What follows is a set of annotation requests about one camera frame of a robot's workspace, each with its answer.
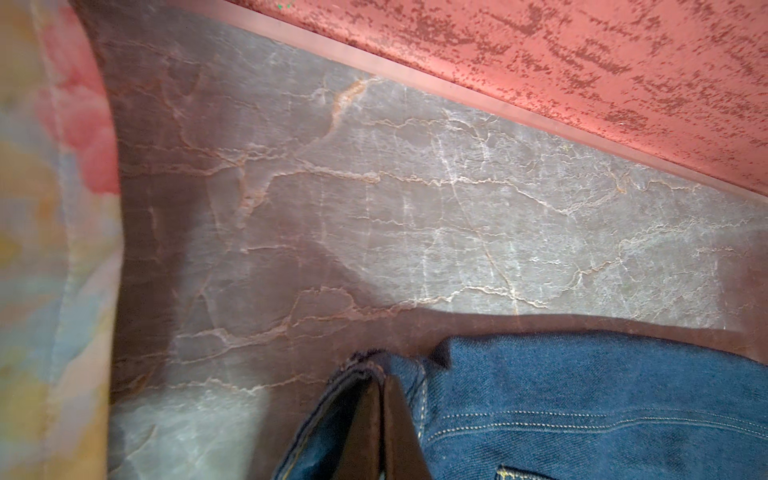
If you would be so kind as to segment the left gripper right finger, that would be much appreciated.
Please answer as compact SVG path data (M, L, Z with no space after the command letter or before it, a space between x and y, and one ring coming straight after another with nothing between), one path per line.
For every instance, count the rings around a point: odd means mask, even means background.
M383 389L383 471L385 479L431 479L405 394L394 376L386 378Z

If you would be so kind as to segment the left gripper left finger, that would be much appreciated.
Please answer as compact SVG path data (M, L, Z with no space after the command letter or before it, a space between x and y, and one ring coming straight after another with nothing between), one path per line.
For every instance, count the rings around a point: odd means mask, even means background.
M333 478L376 480L381 475L381 391L370 382L357 403Z

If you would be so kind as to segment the blue denim skirt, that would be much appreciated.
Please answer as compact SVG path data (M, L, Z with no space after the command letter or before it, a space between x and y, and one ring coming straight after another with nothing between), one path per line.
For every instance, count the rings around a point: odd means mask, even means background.
M431 479L763 479L767 369L610 332L453 337L351 357L275 469L334 479L365 387L401 383Z

